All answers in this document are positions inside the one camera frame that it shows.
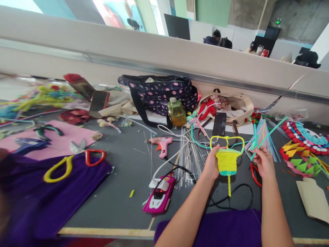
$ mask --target hot glue gun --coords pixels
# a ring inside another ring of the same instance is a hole
[[[155,137],[149,139],[147,142],[151,144],[158,144],[157,150],[161,149],[161,154],[159,157],[164,159],[168,155],[168,144],[171,144],[173,141],[172,137]]]

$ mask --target black phone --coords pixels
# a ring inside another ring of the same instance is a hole
[[[225,136],[226,113],[216,113],[214,127],[212,129],[213,136]]]

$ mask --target pink paper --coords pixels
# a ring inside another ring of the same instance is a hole
[[[93,144],[95,141],[91,138],[96,131],[88,130],[85,128],[79,128],[65,122],[60,122],[52,120],[47,124],[51,124],[54,127],[59,128],[64,132],[64,136],[59,136],[56,131],[46,130],[45,136],[51,139],[51,145],[48,148],[42,150],[35,150],[29,152],[26,157],[35,159],[35,160],[44,160],[47,158],[53,158],[64,155],[72,155],[73,153],[70,150],[70,142],[74,141],[77,144],[80,144],[83,138],[87,141],[87,146]],[[36,132],[32,129],[26,130],[24,132],[9,136],[0,141],[0,148],[8,149],[9,151],[14,151],[20,146],[15,143],[16,138],[33,138],[40,139]]]

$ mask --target bag strap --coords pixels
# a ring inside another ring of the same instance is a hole
[[[143,104],[143,101],[142,101],[140,95],[138,94],[137,89],[134,88],[134,87],[129,87],[129,88],[130,88],[131,98],[133,99],[133,102],[135,104],[136,110],[137,110],[138,114],[141,116],[143,122],[146,123],[148,126],[157,128],[159,123],[151,122],[150,120],[148,120],[147,114],[146,114],[146,110],[145,110],[145,107],[144,107],[144,104]],[[167,101],[168,101],[169,98],[171,97],[170,93],[166,93],[166,97],[167,97]],[[170,119],[170,117],[169,117],[168,114],[167,114],[167,125],[165,125],[165,126],[168,129],[171,129],[172,126],[173,126],[173,124],[171,122],[171,119]]]

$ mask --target plastic bottle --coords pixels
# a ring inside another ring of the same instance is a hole
[[[168,102],[168,114],[175,126],[183,126],[187,123],[185,110],[182,103],[178,101],[175,97],[171,97]]]

